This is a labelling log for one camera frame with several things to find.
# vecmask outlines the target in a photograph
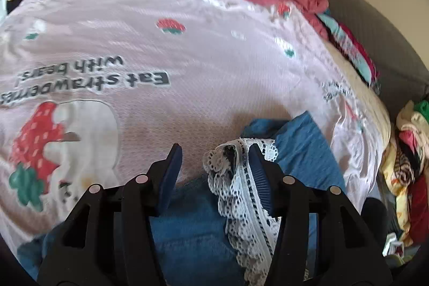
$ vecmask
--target white lace fabric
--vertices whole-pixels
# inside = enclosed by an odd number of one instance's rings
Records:
[[[277,159],[274,140],[254,138],[221,144],[203,158],[209,188],[219,198],[219,214],[227,218],[225,233],[251,286],[265,283],[280,228],[280,218],[270,217],[262,208],[250,170],[248,151],[255,143],[266,160]],[[227,156],[229,150],[234,155],[233,164]]]

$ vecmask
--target strawberry graphic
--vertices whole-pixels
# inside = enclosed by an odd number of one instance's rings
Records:
[[[279,16],[287,19],[290,15],[290,7],[284,3],[280,3],[277,7],[277,13]]]
[[[10,161],[23,169],[33,169],[37,178],[43,181],[43,192],[48,192],[48,177],[59,166],[43,156],[43,148],[48,142],[64,138],[64,127],[52,122],[52,113],[57,104],[44,102],[34,112],[31,119],[22,127],[13,141]]]
[[[185,31],[185,26],[173,19],[161,19],[157,22],[157,27],[164,33],[169,32],[174,35],[182,34]]]

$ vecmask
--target blue cloth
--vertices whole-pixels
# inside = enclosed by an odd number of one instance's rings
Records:
[[[345,190],[338,164],[309,113],[291,121],[256,119],[244,129],[242,137],[274,138],[278,149],[276,162],[285,174],[305,185],[324,190],[337,185]],[[237,264],[236,253],[224,232],[225,223],[206,177],[175,189],[167,211],[162,217],[151,218],[158,258],[170,285],[245,285],[244,270]],[[316,217],[312,215],[310,272],[315,258],[316,227]],[[21,265],[34,279],[54,235],[55,229],[18,249]]]
[[[151,217],[158,259],[169,285],[245,285],[225,223],[206,176],[174,189],[167,211]],[[59,227],[18,248],[19,262],[35,280]]]
[[[255,119],[246,126],[242,138],[273,138],[278,150],[278,163],[307,187],[321,190],[331,185],[346,192],[344,178],[331,149],[313,121],[305,112],[293,120]],[[310,214],[308,228],[307,268],[312,276],[316,258],[317,216]]]

